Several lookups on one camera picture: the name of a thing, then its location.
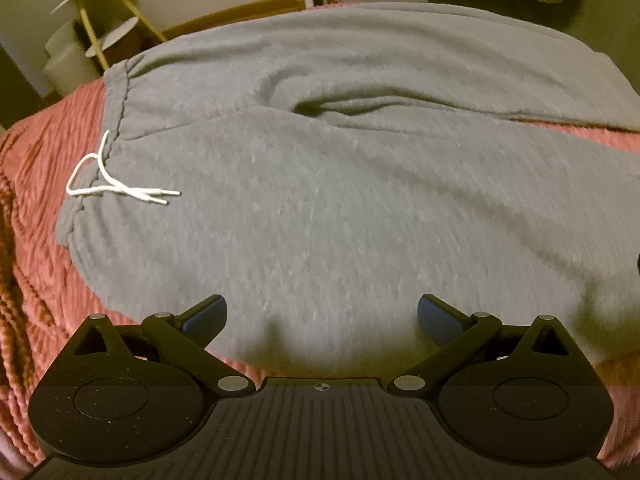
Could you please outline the white drawstring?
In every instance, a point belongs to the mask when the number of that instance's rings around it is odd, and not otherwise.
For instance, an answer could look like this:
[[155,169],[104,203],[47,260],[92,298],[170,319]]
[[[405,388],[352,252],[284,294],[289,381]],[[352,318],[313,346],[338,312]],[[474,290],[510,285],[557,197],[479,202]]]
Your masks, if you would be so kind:
[[[112,193],[121,196],[128,196],[142,203],[157,204],[166,206],[168,197],[179,197],[180,191],[166,190],[166,188],[139,188],[138,186],[129,186],[121,180],[113,177],[105,166],[105,147],[110,132],[105,130],[98,149],[95,152],[85,154],[75,166],[72,174],[68,178],[65,185],[65,193],[70,197],[93,196],[102,193]],[[94,160],[98,167],[98,174],[104,179],[105,183],[100,185],[91,185],[86,188],[74,188],[73,184],[86,162]]]

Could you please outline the white round storage boxes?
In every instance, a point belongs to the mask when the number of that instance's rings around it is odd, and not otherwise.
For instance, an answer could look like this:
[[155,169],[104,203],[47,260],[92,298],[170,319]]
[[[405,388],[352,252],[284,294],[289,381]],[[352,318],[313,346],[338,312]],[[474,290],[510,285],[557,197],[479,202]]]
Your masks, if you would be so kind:
[[48,60],[43,73],[59,96],[68,96],[79,86],[100,78],[76,32],[75,21],[61,25],[44,45]]

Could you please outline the yellow tiered side table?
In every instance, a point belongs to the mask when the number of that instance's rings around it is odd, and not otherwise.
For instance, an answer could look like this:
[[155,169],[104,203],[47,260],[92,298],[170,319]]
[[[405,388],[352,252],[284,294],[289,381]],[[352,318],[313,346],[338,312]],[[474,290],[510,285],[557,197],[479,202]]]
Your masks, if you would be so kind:
[[136,28],[144,28],[141,38],[151,38],[152,44],[167,41],[167,37],[142,13],[134,0],[62,0],[52,9],[51,15],[66,6],[75,9],[90,44],[86,55],[96,58],[101,70],[107,70],[115,61],[108,50]]

